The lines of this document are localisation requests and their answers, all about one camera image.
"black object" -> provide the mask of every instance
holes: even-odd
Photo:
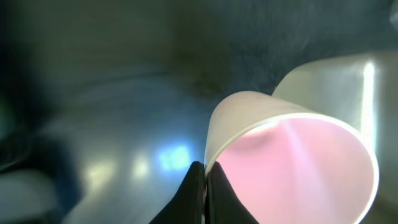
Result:
[[[203,203],[207,183],[206,201]],[[205,170],[200,162],[193,162],[173,199],[150,224],[199,224],[205,204],[206,224],[255,224],[256,219],[237,198],[221,165],[216,162],[205,182]]]

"metal sink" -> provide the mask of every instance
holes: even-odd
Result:
[[[356,128],[380,167],[376,201],[362,223],[398,222],[398,52],[307,63],[292,70],[273,96]]]

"white cup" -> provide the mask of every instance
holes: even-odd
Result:
[[[354,128],[253,91],[211,115],[205,175],[215,161],[259,223],[359,223],[379,183],[376,156]]]

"plastic cup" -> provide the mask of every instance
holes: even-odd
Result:
[[[205,175],[215,161],[259,223],[359,223],[379,183],[376,156],[354,128],[253,91],[211,115]]]

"beige container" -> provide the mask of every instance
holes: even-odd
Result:
[[[354,128],[253,91],[214,110],[206,175],[215,161],[259,223],[359,223],[379,182],[376,156]]]

